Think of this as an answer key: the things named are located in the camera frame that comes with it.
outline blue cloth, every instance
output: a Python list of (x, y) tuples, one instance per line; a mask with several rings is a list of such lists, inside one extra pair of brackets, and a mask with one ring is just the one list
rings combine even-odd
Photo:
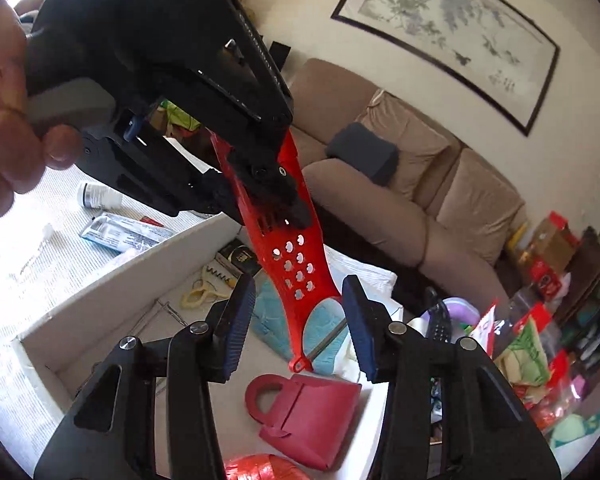
[[(320, 341), (344, 319), (344, 312), (335, 300), (325, 300), (314, 308), (304, 327), (302, 347), (304, 353), (309, 353)], [(285, 309), (282, 301), (269, 279), (267, 279), (256, 299), (256, 305), (251, 317), (251, 329), (276, 354), (286, 361), (291, 360), (289, 332), (286, 325)], [(335, 358), (344, 339), (349, 333), (345, 328), (334, 341), (313, 362), (314, 372), (320, 375), (332, 375)]]

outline grey pillow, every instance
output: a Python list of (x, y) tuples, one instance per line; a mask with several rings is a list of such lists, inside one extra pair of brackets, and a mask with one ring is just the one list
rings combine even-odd
[(360, 123), (341, 129), (325, 152), (356, 168), (378, 186), (386, 186), (398, 168), (398, 147)]

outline black speaker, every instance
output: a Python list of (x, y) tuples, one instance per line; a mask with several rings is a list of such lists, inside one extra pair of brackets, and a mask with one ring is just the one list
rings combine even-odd
[(273, 58), (273, 62), (278, 67), (278, 70), (282, 70), (282, 67), (285, 65), (286, 57), (289, 55), (289, 51), (291, 51), (290, 46), (286, 46), (285, 44), (278, 43), (274, 41), (271, 43), (271, 48), (269, 49), (269, 53)]

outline metal screw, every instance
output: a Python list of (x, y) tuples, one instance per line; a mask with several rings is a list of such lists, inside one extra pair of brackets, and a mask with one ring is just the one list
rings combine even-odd
[(138, 344), (138, 339), (136, 339), (132, 335), (123, 337), (120, 340), (120, 348), (122, 348), (123, 350), (133, 350), (137, 344)]
[(195, 335), (202, 335), (209, 330), (209, 325), (204, 321), (196, 321), (189, 327), (189, 331)]
[(401, 321), (392, 321), (389, 323), (389, 332), (395, 335), (402, 335), (407, 332), (407, 326)]
[(478, 343), (475, 342), (475, 339), (473, 339), (471, 337), (463, 337), (460, 340), (460, 346), (462, 348), (464, 348), (465, 350), (471, 351), (471, 350), (475, 350), (476, 348), (478, 348)]

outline black picture frame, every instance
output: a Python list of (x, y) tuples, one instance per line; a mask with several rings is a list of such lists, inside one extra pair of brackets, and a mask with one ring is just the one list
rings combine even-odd
[(387, 33), (383, 32), (382, 30), (373, 28), (373, 27), (367, 25), (366, 23), (360, 23), (360, 22), (357, 22), (356, 20), (352, 20), (345, 16), (341, 16), (340, 11), (344, 7), (346, 1), (347, 0), (340, 0), (338, 2), (338, 5), (336, 6), (335, 10), (331, 14), (332, 20), (336, 20), (336, 21), (342, 22), (342, 23), (347, 23), (347, 25), (351, 25), (353, 27), (359, 28), (360, 30), (364, 30), (365, 32), (368, 32), (370, 34), (378, 36), (379, 38), (383, 38), (384, 40), (390, 41), (394, 45), (397, 45), (397, 46), (403, 48), (404, 50), (407, 50), (408, 52), (415, 54), (419, 58), (431, 63), (435, 67), (439, 68), (440, 70), (444, 71), (445, 73), (449, 74), (454, 79), (458, 80), (459, 82), (461, 82), (462, 84), (464, 84), (465, 86), (470, 88), (473, 92), (477, 93), (482, 99), (487, 101), (492, 107), (496, 108), (497, 111), (499, 111), (503, 116), (505, 116), (517, 129), (520, 130), (520, 132), (522, 132), (522, 134), (524, 134), (525, 136), (529, 135), (529, 133), (531, 132), (531, 129), (533, 128), (534, 123), (536, 122), (536, 119), (538, 118), (538, 113), (540, 111), (540, 108), (542, 107), (544, 98), (546, 97), (547, 91), (549, 89), (549, 85), (551, 84), (551, 81), (554, 77), (555, 67), (557, 66), (558, 58), (560, 56), (560, 47), (558, 46), (558, 44), (555, 43), (555, 41), (552, 40), (544, 32), (544, 30), (542, 30), (540, 27), (538, 27), (538, 25), (536, 25), (536, 22), (534, 22), (534, 20), (530, 19), (528, 16), (526, 16), (525, 14), (523, 14), (522, 12), (517, 10), (515, 7), (513, 7), (510, 3), (506, 2), (505, 0), (498, 0), (501, 4), (508, 7), (510, 10), (512, 10), (512, 12), (515, 12), (517, 15), (519, 15), (521, 18), (523, 18), (529, 25), (534, 27), (555, 48), (555, 53), (554, 53), (551, 65), (549, 67), (546, 79), (544, 80), (544, 85), (542, 86), (541, 92), (538, 95), (538, 100), (536, 101), (536, 106), (534, 107), (534, 110), (531, 113), (527, 124), (523, 124), (517, 118), (515, 118), (503, 105), (501, 105), (493, 97), (488, 95), (487, 92), (482, 90), (475, 83), (473, 83), (472, 81), (469, 81), (463, 75), (459, 74), (453, 68), (449, 67), (448, 65), (446, 65), (445, 63), (436, 59), (435, 57), (430, 56), (426, 52), (421, 51), (419, 48), (417, 48), (409, 43), (406, 43), (405, 41), (402, 41), (399, 38), (392, 36), (391, 34), (387, 34)]

